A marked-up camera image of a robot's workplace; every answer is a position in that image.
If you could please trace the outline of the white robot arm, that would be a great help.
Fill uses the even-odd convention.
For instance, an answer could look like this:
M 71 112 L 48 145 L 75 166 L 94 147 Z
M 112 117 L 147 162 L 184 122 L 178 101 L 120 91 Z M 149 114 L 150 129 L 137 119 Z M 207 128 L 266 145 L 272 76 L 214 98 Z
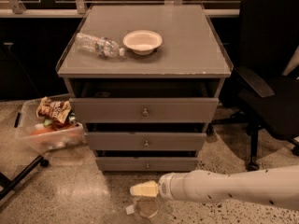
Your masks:
M 168 173 L 158 182 L 147 181 L 130 187 L 130 193 L 195 203 L 239 200 L 298 211 L 299 166 L 229 175 L 204 170 Z

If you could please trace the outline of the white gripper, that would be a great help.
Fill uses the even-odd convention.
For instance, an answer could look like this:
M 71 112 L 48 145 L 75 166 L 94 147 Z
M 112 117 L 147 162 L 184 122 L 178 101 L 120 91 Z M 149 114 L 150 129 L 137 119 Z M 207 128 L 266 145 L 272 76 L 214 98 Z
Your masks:
M 134 185 L 130 187 L 130 193 L 133 196 L 146 197 L 156 197 L 160 194 L 163 199 L 175 201 L 176 198 L 171 191 L 171 182 L 175 176 L 176 173 L 168 173 L 160 177 L 158 184 L 155 181 L 148 181 Z

